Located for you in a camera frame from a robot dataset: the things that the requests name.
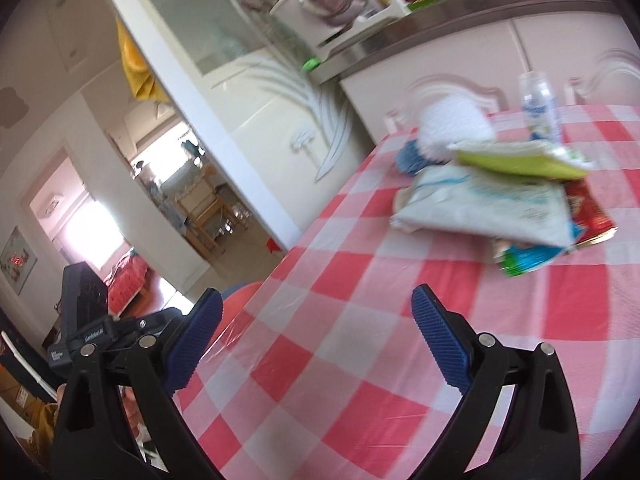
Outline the blue green snack wrapper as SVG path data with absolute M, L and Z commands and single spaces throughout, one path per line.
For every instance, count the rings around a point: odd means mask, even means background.
M 492 254 L 494 255 L 495 264 L 498 268 L 510 276 L 515 278 L 526 273 L 534 272 L 562 255 L 570 252 L 576 247 L 576 244 L 582 234 L 586 232 L 583 226 L 578 223 L 572 223 L 572 234 L 574 242 L 567 248 L 551 247 L 544 245 L 516 244 L 510 240 L 493 240 Z

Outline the red snack wrapper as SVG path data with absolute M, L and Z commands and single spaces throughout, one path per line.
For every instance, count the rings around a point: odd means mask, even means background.
M 585 180 L 567 181 L 564 190 L 578 232 L 576 247 L 597 245 L 616 234 L 615 222 L 592 196 Z

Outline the white wet wipes pack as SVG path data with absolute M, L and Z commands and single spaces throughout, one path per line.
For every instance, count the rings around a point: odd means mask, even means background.
M 559 183 L 454 164 L 427 167 L 399 190 L 390 225 L 559 248 L 575 239 Z

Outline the green striped white sponge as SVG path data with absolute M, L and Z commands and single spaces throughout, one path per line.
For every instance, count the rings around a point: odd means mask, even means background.
M 581 152 L 546 140 L 461 141 L 448 148 L 465 165 L 511 176 L 580 180 L 593 168 Z

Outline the blue mesh cloth bundle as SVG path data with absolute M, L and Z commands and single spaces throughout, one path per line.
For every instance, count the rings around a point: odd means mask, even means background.
M 414 177 L 427 166 L 433 165 L 431 160 L 426 159 L 419 151 L 418 141 L 409 140 L 397 153 L 395 165 L 401 174 Z

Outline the white foam fruit net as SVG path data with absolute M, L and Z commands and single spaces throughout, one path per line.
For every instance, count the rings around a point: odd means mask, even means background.
M 427 105 L 416 116 L 416 128 L 416 148 L 430 162 L 453 159 L 450 144 L 497 139 L 497 133 L 485 113 L 468 96 L 459 93 Z

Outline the small white yogurt bottle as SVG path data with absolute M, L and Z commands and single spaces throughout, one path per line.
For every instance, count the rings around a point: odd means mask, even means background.
M 518 77 L 522 111 L 532 140 L 562 143 L 562 129 L 555 94 L 543 72 L 526 72 Z

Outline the orange plastic trash bucket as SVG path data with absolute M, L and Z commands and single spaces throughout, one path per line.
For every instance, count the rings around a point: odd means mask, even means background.
M 255 296 L 262 282 L 239 285 L 227 290 L 222 295 L 224 308 L 222 309 L 222 319 L 218 325 L 212 343 L 222 342 L 226 346 L 233 346 L 239 336 L 245 332 L 247 326 L 254 318 L 245 312 L 247 304 Z

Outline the white kitchen cabinets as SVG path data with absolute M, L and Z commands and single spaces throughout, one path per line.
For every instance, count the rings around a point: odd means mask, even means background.
M 489 113 L 519 110 L 521 74 L 547 76 L 560 105 L 639 103 L 639 47 L 622 18 L 554 12 L 428 40 L 346 76 L 341 86 L 373 140 L 411 125 L 450 93 Z

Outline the wooden chair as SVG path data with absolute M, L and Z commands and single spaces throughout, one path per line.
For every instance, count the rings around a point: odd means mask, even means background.
M 205 260 L 226 250 L 218 238 L 232 234 L 240 224 L 231 206 L 206 178 L 194 180 L 175 196 L 186 216 L 186 240 Z

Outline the yellow hanging cloth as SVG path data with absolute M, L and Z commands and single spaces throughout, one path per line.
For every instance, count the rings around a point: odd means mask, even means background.
M 122 21 L 116 18 L 117 40 L 126 81 L 137 101 L 169 102 L 169 96 L 155 77 Z

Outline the frosted glass sliding door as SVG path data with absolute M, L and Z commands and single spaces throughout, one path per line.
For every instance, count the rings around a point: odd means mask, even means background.
M 293 246 L 371 151 L 342 89 L 316 84 L 277 0 L 111 0 L 145 63 L 265 229 Z

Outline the green small lid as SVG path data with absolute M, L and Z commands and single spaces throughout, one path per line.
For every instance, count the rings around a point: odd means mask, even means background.
M 303 64 L 302 70 L 304 72 L 311 72 L 312 70 L 315 70 L 320 65 L 321 65 L 321 61 L 318 58 L 310 58 L 308 61 L 306 61 Z

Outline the white dish rack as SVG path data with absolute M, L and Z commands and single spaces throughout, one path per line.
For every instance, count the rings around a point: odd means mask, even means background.
M 321 62 L 409 14 L 406 0 L 278 0 L 270 11 Z

